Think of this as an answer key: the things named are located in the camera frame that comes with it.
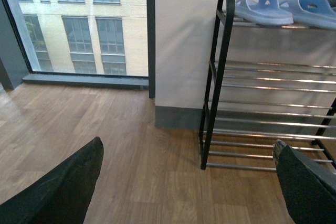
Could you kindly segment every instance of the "chrome bar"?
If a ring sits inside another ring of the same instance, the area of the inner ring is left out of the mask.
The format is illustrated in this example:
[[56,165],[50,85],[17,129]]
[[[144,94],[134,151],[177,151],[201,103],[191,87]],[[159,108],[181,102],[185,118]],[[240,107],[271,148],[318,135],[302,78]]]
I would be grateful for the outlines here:
[[316,73],[307,71],[293,71],[293,70],[274,70],[274,69],[256,69],[256,68],[233,68],[226,67],[225,70],[230,71],[247,71],[247,72],[263,72],[263,73],[299,73],[299,74],[310,74],[313,76],[336,76],[336,73]]
[[284,90],[284,91],[300,91],[300,92],[320,92],[334,94],[334,90],[321,90],[321,89],[297,89],[286,87],[266,87],[266,86],[252,86],[252,85],[237,85],[237,84],[222,84],[222,87],[227,88],[244,88],[244,89],[264,89],[264,90]]
[[310,26],[305,26],[303,24],[297,24],[297,23],[294,23],[294,24],[290,24],[290,25],[282,25],[282,26],[275,26],[275,25],[260,25],[260,24],[256,24],[256,23],[252,23],[252,22],[249,22],[241,17],[237,17],[235,16],[234,20],[233,20],[233,26],[236,26],[236,27],[251,27],[251,28],[269,28],[269,29],[272,29],[272,28],[275,28],[275,29],[294,29],[294,30],[326,30],[326,29],[323,29],[323,28],[318,28],[318,27],[310,27]]
[[[255,155],[255,154],[245,154],[245,153],[234,153],[234,152],[214,152],[209,151],[209,155],[213,156],[226,156],[226,157],[243,157],[243,158],[260,158],[260,159],[270,159],[273,160],[272,156],[266,155]],[[317,163],[332,163],[332,160],[328,159],[313,159]]]
[[258,170],[262,172],[276,172],[275,168],[271,167],[257,167],[257,166],[246,166],[246,165],[230,165],[230,164],[218,164],[218,163],[207,163],[207,167],[217,167],[217,168],[231,168],[231,169],[242,169],[242,170]]
[[284,67],[294,67],[294,68],[325,68],[325,69],[336,69],[333,66],[320,66],[320,65],[303,65],[303,64],[290,64],[290,63],[275,63],[275,62],[252,62],[252,61],[238,61],[238,60],[227,60],[227,64],[239,64],[239,65],[263,65],[263,66],[284,66]]
[[289,116],[300,116],[303,118],[328,118],[334,119],[334,115],[312,115],[312,114],[299,114],[299,113],[284,113],[284,112],[268,112],[268,111],[254,111],[254,110],[234,110],[234,109],[218,109],[221,112],[236,112],[236,113],[250,113],[250,114],[261,114],[261,115],[289,115]]
[[223,75],[227,79],[245,79],[245,80],[257,80],[257,81],[291,81],[291,82],[303,82],[303,83],[319,83],[319,84],[336,84],[336,81],[316,81],[305,79],[283,79],[283,78],[265,78],[265,77],[252,77],[252,76],[234,76]]
[[[268,148],[273,149],[273,145],[268,144],[247,144],[247,143],[237,143],[237,142],[224,142],[224,141],[211,141],[212,145],[224,145],[224,146],[234,146],[234,147],[251,147],[251,148]],[[296,147],[291,146],[293,149],[298,151],[324,151],[324,149],[319,148],[309,148],[309,147]]]
[[283,104],[283,103],[271,103],[271,102],[248,102],[248,101],[232,101],[224,100],[220,101],[222,103],[237,103],[237,104],[251,104],[251,105],[265,105],[265,106],[287,106],[287,107],[298,107],[298,108],[310,108],[310,109],[326,109],[331,110],[332,107],[326,106],[316,106],[316,105],[302,105],[302,104]]
[[264,137],[264,138],[279,138],[279,139],[297,139],[297,140],[336,140],[336,137],[330,136],[315,136],[315,135],[299,135],[299,134],[281,134],[281,133],[268,133],[256,131],[234,131],[214,129],[214,134],[228,135],[228,136],[249,136],[249,137]]
[[270,124],[270,125],[285,125],[285,126],[297,126],[297,127],[317,127],[317,128],[324,128],[324,129],[336,129],[336,125],[291,123],[291,122],[274,122],[274,121],[232,119],[232,118],[216,118],[216,120],[224,121],[224,122],[237,122],[237,123],[258,123],[258,124]]
[[246,157],[246,158],[251,157],[251,158],[273,159],[272,156],[244,154],[244,153],[233,153],[233,152],[214,152],[214,151],[209,151],[209,155],[213,155],[213,156],[228,156],[228,157]]

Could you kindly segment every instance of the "glass pane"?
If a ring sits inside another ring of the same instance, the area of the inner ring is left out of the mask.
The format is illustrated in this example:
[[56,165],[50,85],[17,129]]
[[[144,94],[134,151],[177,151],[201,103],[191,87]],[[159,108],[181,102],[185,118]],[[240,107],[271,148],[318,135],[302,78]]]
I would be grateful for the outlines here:
[[147,76],[146,0],[111,2],[120,0],[20,1],[33,70]]
[[53,72],[53,66],[51,65],[50,60],[38,60],[41,66],[41,71],[43,72]]

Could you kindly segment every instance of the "window sill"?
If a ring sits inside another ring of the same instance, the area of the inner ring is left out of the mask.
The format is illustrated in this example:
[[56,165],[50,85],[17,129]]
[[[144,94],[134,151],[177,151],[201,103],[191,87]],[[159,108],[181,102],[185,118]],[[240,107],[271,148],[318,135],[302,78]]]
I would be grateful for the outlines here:
[[83,4],[85,4],[85,1],[66,1],[66,0],[59,0],[58,3],[59,3],[59,4],[79,4],[79,5],[83,5]]
[[34,1],[33,0],[19,0],[19,2],[22,2],[22,3],[33,3]]
[[148,78],[146,77],[102,77],[31,73],[23,77],[22,80],[24,83],[33,84],[55,84],[91,88],[148,89]]
[[93,1],[94,5],[121,5],[120,2],[98,2],[98,1]]

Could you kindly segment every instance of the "floor board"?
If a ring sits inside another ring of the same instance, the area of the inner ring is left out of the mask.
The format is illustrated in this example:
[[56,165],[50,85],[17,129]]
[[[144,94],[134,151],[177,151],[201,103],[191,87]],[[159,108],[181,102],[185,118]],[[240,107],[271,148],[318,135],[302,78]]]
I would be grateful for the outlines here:
[[293,223],[275,173],[200,170],[197,132],[154,120],[148,91],[0,90],[0,203],[99,136],[104,159],[85,223]]

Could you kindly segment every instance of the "cream brick wall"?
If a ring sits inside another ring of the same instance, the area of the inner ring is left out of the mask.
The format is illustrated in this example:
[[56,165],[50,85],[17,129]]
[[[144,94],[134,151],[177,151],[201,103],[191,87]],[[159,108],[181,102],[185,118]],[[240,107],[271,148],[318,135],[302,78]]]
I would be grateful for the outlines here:
[[36,14],[55,72],[74,72],[62,16],[88,17],[98,74],[103,74],[96,17],[121,17],[127,75],[148,76],[146,0],[120,0],[121,4],[20,2],[23,14]]

